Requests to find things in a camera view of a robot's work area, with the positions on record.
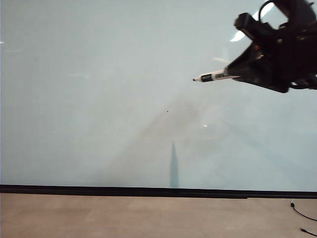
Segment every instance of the floor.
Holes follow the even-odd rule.
[[[294,199],[317,218],[317,200]],[[308,238],[290,199],[1,195],[1,238]]]

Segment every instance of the whiteboard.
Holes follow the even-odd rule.
[[[262,3],[2,0],[1,183],[317,191],[315,91],[191,80]]]

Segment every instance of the marker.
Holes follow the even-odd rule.
[[[210,82],[210,81],[215,81],[215,80],[222,80],[222,79],[227,79],[227,78],[237,78],[237,77],[240,77],[240,76],[229,75],[229,74],[227,74],[226,69],[224,69],[224,70],[219,70],[219,71],[199,75],[198,77],[194,78],[193,81]]]

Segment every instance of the black cable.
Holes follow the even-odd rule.
[[[310,219],[310,220],[313,220],[313,221],[316,221],[316,222],[317,222],[317,219],[308,217],[308,216],[306,216],[306,215],[300,213],[299,211],[297,211],[296,208],[295,208],[295,203],[291,202],[291,207],[292,207],[292,208],[294,209],[294,211],[297,212],[299,215],[301,215],[301,216],[303,216],[303,217],[306,217],[306,218],[308,218],[308,219]]]
[[[259,22],[260,23],[262,23],[262,21],[261,21],[261,12],[262,12],[262,10],[263,10],[263,8],[266,6],[266,5],[268,5],[269,3],[274,3],[275,1],[274,0],[268,0],[268,1],[266,1],[265,3],[263,3],[262,4],[262,6],[260,7],[260,9],[259,9]]]
[[[302,231],[302,232],[305,232],[305,233],[308,233],[308,234],[310,234],[310,235],[312,235],[312,236],[317,237],[317,235],[316,235],[316,234],[311,233],[311,232],[309,232],[309,231],[306,231],[306,230],[305,230],[305,229],[303,229],[303,228],[301,228],[301,231]]]

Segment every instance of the robotic arm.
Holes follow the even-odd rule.
[[[273,2],[288,18],[273,29],[261,21],[261,10]],[[203,74],[194,81],[233,78],[277,92],[289,88],[317,89],[317,21],[305,0],[268,0],[256,21],[242,13],[234,26],[252,40],[250,46],[224,70]]]

